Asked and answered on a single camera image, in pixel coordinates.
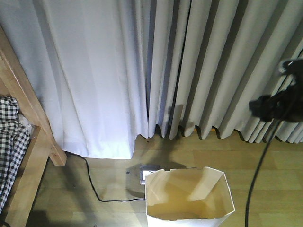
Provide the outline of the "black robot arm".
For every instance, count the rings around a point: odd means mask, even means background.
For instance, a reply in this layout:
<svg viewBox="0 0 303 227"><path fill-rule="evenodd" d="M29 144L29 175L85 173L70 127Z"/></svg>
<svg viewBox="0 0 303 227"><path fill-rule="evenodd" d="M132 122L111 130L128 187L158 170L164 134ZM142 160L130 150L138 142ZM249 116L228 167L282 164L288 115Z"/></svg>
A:
<svg viewBox="0 0 303 227"><path fill-rule="evenodd" d="M294 77L294 83L275 95L260 96L249 102L253 117L270 122L281 120L287 122L303 121L303 59L287 59L281 61L277 72L279 76Z"/></svg>

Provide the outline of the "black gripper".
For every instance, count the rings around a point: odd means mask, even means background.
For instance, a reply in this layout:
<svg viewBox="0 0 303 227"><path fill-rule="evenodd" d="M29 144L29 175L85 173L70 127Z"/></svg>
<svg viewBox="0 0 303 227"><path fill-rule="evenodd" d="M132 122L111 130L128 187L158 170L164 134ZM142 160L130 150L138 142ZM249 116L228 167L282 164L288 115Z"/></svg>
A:
<svg viewBox="0 0 303 227"><path fill-rule="evenodd" d="M264 95L256 100L249 101L249 109L253 117L258 117L262 121L283 120L284 104L283 94L274 96Z"/></svg>

